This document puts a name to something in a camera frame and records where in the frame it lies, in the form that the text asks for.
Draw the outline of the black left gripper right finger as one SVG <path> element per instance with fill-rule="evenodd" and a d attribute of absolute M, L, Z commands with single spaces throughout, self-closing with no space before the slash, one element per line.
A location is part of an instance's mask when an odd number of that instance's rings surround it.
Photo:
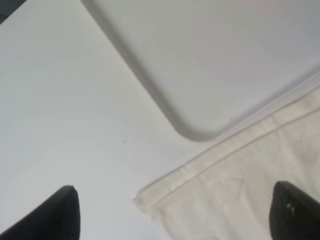
<path fill-rule="evenodd" d="M 320 202 L 289 181 L 276 182 L 269 230 L 273 240 L 318 240 Z"/>

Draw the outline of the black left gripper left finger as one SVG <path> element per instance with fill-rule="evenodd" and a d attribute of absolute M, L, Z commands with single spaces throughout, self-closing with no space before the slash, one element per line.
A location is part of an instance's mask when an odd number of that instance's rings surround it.
<path fill-rule="evenodd" d="M 78 240 L 81 212 L 78 192 L 65 185 L 0 234 L 2 240 Z"/>

